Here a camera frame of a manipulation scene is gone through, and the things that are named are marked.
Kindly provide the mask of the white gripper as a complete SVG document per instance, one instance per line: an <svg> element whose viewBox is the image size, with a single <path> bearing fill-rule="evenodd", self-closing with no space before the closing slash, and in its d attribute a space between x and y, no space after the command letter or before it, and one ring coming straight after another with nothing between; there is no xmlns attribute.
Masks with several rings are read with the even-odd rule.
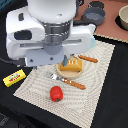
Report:
<svg viewBox="0 0 128 128"><path fill-rule="evenodd" d="M95 26L73 26L71 20L41 22L28 7L16 9L6 18L6 49L10 59L26 67L57 64L67 66L66 55L86 52Z"/></svg>

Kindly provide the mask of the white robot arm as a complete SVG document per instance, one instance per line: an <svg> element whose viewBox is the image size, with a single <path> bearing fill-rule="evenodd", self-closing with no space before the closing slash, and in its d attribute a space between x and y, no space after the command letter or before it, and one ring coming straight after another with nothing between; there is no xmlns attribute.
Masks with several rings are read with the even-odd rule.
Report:
<svg viewBox="0 0 128 128"><path fill-rule="evenodd" d="M73 26L76 0L27 0L7 14L6 49L15 65L61 63L65 55L90 48L93 24Z"/></svg>

